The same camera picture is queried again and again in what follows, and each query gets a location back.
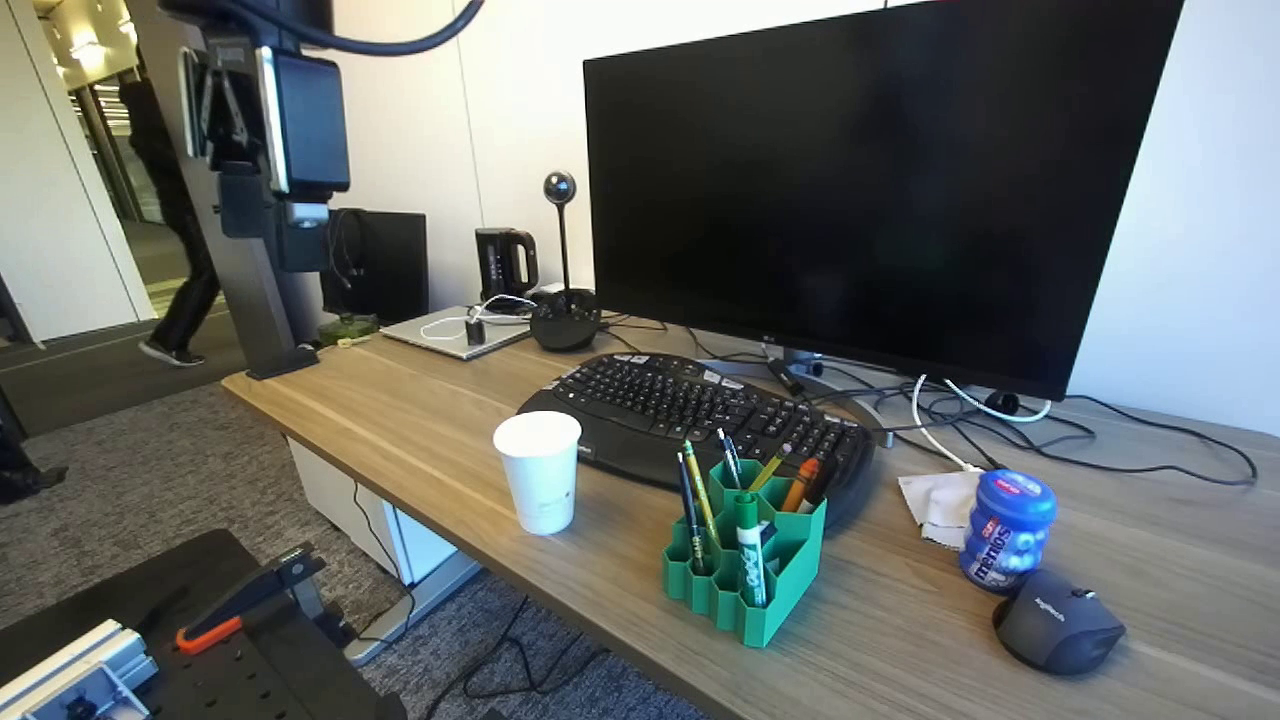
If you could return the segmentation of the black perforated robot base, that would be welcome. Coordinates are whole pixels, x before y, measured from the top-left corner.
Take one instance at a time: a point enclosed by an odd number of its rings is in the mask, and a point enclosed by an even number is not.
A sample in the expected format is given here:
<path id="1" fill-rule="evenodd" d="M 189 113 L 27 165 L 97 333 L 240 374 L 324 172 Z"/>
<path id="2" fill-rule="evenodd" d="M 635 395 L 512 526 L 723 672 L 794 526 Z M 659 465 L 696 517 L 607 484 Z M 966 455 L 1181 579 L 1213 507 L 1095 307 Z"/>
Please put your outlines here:
<path id="1" fill-rule="evenodd" d="M 204 658 L 174 633 L 232 593 L 252 559 L 232 534 L 204 534 L 0 633 L 0 720 L 409 720 L 344 658 L 350 633 L 324 601 L 290 601 Z"/>

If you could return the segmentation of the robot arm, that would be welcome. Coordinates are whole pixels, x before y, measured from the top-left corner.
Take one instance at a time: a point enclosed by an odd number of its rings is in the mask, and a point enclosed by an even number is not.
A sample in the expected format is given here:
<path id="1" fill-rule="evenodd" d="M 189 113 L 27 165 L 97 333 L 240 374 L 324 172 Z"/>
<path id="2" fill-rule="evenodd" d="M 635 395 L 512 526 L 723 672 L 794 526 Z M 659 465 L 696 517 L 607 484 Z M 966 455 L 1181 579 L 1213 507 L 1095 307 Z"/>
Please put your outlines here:
<path id="1" fill-rule="evenodd" d="M 307 369 L 320 346 L 326 202 L 350 188 L 335 51 L 414 55 L 454 40 L 485 10 L 440 27 L 359 40 L 331 0 L 161 0 L 194 40 L 180 51 L 184 153 L 211 172 L 211 259 L 252 377 Z"/>

